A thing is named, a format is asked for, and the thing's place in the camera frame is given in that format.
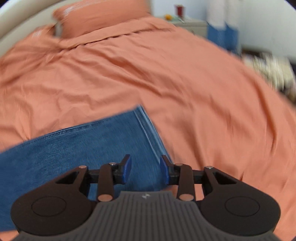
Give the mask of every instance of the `ribbed gray surface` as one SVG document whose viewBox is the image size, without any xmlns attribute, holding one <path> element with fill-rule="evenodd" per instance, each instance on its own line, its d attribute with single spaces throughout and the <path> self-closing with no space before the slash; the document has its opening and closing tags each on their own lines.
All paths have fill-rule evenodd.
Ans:
<svg viewBox="0 0 296 241">
<path fill-rule="evenodd" d="M 279 241 L 271 232 L 255 237 L 224 233 L 210 225 L 193 202 L 171 192 L 121 192 L 115 201 L 99 203 L 79 228 L 55 237 L 21 233 L 15 241 Z"/>
</svg>

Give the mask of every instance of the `white headboard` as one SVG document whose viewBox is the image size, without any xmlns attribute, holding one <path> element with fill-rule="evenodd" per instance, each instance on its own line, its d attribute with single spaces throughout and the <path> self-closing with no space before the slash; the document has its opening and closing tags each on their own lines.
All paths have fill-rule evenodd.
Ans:
<svg viewBox="0 0 296 241">
<path fill-rule="evenodd" d="M 21 0 L 0 12 L 0 57 L 34 29 L 56 23 L 52 12 L 80 0 Z"/>
</svg>

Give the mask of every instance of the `pillow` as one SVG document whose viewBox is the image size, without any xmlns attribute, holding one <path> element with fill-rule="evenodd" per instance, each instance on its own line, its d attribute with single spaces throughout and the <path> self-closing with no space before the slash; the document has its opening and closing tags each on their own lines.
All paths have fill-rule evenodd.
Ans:
<svg viewBox="0 0 296 241">
<path fill-rule="evenodd" d="M 83 0 L 63 6 L 53 13 L 54 18 L 62 24 L 62 38 L 78 37 L 149 15 L 146 0 Z"/>
</svg>

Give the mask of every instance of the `orange duvet cover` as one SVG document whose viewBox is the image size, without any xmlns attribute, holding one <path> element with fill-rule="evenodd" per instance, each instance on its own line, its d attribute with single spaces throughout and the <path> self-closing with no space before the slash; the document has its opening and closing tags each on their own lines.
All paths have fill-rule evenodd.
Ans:
<svg viewBox="0 0 296 241">
<path fill-rule="evenodd" d="M 213 165 L 281 207 L 296 235 L 296 113 L 243 63 L 153 17 L 73 38 L 36 30 L 0 59 L 0 150 L 144 106 L 174 162 Z"/>
</svg>

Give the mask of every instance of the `bedside table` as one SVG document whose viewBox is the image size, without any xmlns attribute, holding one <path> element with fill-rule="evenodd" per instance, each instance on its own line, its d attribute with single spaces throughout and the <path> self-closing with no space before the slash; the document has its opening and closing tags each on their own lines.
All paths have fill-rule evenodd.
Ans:
<svg viewBox="0 0 296 241">
<path fill-rule="evenodd" d="M 193 19 L 193 18 L 186 18 L 182 22 L 181 20 L 172 20 L 168 21 L 169 23 L 172 23 L 176 27 L 181 27 L 189 32 L 193 33 L 194 35 L 198 35 L 201 37 L 206 38 L 207 37 L 207 22 L 198 20 L 198 19 Z"/>
</svg>

